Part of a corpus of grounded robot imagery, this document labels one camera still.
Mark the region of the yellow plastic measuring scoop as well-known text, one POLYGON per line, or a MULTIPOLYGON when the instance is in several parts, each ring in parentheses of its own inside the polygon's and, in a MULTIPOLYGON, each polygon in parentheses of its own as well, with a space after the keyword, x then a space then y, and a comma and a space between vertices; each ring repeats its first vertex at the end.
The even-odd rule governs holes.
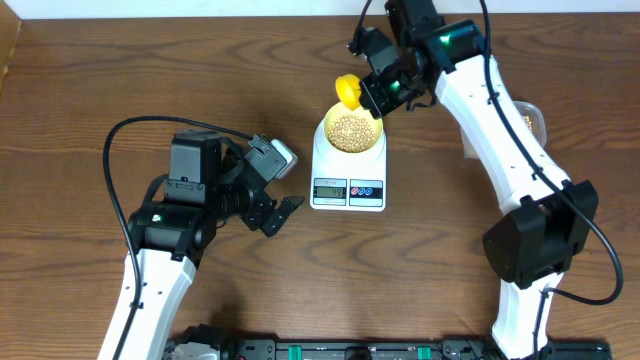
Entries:
POLYGON ((340 102, 349 110, 360 106, 360 79, 353 74, 339 76, 335 81, 335 91, 340 102))

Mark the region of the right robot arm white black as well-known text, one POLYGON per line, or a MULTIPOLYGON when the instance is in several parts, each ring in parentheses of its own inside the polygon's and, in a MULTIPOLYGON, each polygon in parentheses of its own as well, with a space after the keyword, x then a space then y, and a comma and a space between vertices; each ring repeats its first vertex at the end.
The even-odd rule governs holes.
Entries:
POLYGON ((548 345, 552 298, 596 230, 597 192, 572 182, 526 126, 503 85, 488 21, 449 23, 430 1, 389 1, 385 10, 390 34, 358 25, 349 44, 371 69, 354 101, 382 118, 429 95, 454 117, 502 212, 482 239, 501 282, 492 340, 505 359, 537 357, 548 345))

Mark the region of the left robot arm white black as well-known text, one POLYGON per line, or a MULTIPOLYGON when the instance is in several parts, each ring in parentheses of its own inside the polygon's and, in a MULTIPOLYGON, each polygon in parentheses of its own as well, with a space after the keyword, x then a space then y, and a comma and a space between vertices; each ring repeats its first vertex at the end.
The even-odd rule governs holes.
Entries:
POLYGON ((129 249, 102 359, 158 359, 205 248, 239 217, 251 231, 275 235, 303 203, 265 191, 296 164, 280 140, 254 135, 246 148, 216 131, 174 135, 170 170, 154 179, 126 222, 129 249))

